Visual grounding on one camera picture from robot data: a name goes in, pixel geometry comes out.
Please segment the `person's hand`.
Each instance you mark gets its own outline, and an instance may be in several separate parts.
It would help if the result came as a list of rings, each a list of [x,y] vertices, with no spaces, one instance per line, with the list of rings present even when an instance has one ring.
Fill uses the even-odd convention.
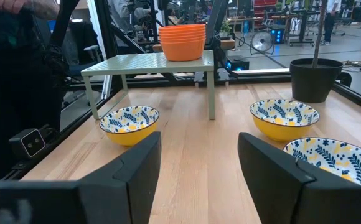
[[[18,14],[28,0],[0,0],[0,11]]]

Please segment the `round floor fan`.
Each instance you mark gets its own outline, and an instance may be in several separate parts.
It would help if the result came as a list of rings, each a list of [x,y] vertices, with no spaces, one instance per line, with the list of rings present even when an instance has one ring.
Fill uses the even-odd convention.
[[[257,52],[267,52],[273,45],[273,37],[267,31],[255,32],[250,41],[250,47]]]

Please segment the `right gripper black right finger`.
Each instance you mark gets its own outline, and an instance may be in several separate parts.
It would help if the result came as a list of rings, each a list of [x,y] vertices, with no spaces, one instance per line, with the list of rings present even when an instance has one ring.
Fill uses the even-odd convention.
[[[361,224],[361,185],[248,133],[237,149],[262,224]]]

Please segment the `small potted plant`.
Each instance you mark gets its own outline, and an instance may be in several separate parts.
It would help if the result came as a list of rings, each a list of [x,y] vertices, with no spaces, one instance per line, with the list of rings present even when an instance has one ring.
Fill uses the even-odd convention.
[[[227,20],[222,22],[222,25],[220,27],[219,37],[221,39],[224,39],[229,36],[229,33],[231,33],[232,28]]]

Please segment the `red cabinet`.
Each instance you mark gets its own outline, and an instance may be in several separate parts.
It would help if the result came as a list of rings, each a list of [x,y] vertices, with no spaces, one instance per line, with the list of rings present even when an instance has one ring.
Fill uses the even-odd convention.
[[[275,12],[278,0],[253,0],[255,17],[264,17],[264,12]]]

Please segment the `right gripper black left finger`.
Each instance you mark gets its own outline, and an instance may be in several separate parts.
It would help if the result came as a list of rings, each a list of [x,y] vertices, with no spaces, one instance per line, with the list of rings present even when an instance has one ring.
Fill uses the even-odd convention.
[[[0,180],[0,224],[148,224],[161,167],[161,134],[79,180]]]

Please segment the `black office chair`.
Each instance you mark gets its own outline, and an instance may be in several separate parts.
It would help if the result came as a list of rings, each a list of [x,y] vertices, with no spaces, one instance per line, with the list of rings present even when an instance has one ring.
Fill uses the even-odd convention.
[[[80,77],[82,70],[103,61],[97,34],[89,22],[69,23],[62,53],[72,77]]]

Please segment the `blue yellow floral ceramic bowl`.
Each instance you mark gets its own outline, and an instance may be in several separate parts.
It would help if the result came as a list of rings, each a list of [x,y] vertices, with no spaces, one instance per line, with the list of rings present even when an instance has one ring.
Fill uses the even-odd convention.
[[[159,111],[151,106],[128,106],[102,117],[100,129],[114,143],[132,147],[156,130],[159,116]]]
[[[361,147],[328,138],[295,139],[283,151],[361,185]]]
[[[268,138],[291,141],[307,134],[320,119],[318,110],[295,100],[267,99],[250,105],[256,127]]]

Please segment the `green plant in black pot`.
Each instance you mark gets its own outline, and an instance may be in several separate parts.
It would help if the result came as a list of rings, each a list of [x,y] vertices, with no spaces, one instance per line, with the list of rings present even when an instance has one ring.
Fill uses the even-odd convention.
[[[342,71],[343,63],[334,59],[319,58],[319,48],[324,38],[324,20],[327,0],[321,0],[318,33],[312,58],[291,61],[292,96],[306,103],[322,103],[326,100],[332,86]]]

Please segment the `pale green perforated metal shelf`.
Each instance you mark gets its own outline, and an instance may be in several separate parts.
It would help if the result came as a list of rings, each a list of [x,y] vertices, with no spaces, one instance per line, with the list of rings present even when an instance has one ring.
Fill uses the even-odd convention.
[[[102,118],[98,113],[90,78],[94,76],[109,77],[119,75],[123,81],[123,90],[128,92],[126,75],[146,73],[182,73],[182,72],[206,72],[208,89],[208,112],[209,119],[214,120],[215,115],[215,79],[214,79],[214,53],[212,50],[203,51],[202,57],[197,60],[186,62],[171,62],[163,53],[117,55],[104,60],[96,65],[81,71],[86,96],[90,102],[93,117],[96,120]]]

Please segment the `blue-lit computer tower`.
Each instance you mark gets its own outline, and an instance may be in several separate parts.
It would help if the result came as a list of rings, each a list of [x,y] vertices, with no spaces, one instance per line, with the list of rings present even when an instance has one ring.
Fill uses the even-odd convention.
[[[274,44],[283,44],[284,43],[284,31],[285,28],[271,29],[270,34],[273,39]]]

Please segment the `black aluminium rig frame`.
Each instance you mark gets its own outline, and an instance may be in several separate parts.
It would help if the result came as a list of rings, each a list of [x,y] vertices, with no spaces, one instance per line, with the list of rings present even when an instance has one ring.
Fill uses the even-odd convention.
[[[107,0],[94,0],[97,4],[97,18],[100,22],[99,28],[101,29],[101,36],[103,41],[103,48],[108,51],[109,56],[114,56],[118,53],[117,40],[121,39],[126,44],[131,46],[131,49],[139,54],[144,54],[145,51],[139,44],[133,42],[130,38],[125,36],[123,32],[115,26],[110,24],[106,16],[109,13],[108,3],[104,3]],[[283,67],[282,69],[271,68],[268,71],[261,70],[243,70],[241,72],[235,72],[238,74],[238,79],[231,79],[227,71],[219,67],[217,69],[219,79],[215,79],[215,83],[218,85],[224,84],[252,84],[252,83],[284,83],[291,81],[290,71]],[[126,81],[131,85],[131,88],[159,88],[159,87],[171,87],[171,86],[190,86],[192,84],[191,77],[186,77],[185,80],[175,77],[174,73],[165,73],[161,78],[127,78]],[[353,81],[350,73],[343,72],[340,74],[332,89],[343,97],[349,99],[355,104],[361,106],[361,92],[353,90],[350,85]],[[47,133],[47,151],[41,156],[37,156],[35,159],[19,159],[19,161],[11,168],[11,171],[4,176],[5,179],[20,179],[25,176],[33,167],[35,167],[44,157],[46,157],[51,151],[54,150],[61,142],[69,137],[76,129],[78,129],[88,118],[92,117],[91,109],[86,109],[79,117],[74,118],[71,123],[62,127],[60,132],[54,132],[47,126],[43,129]]]

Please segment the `black computer blue light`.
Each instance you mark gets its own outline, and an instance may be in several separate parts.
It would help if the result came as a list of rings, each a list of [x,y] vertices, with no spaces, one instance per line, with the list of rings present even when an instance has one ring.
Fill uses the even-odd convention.
[[[232,71],[249,70],[250,62],[241,55],[228,56],[225,64],[226,68]]]

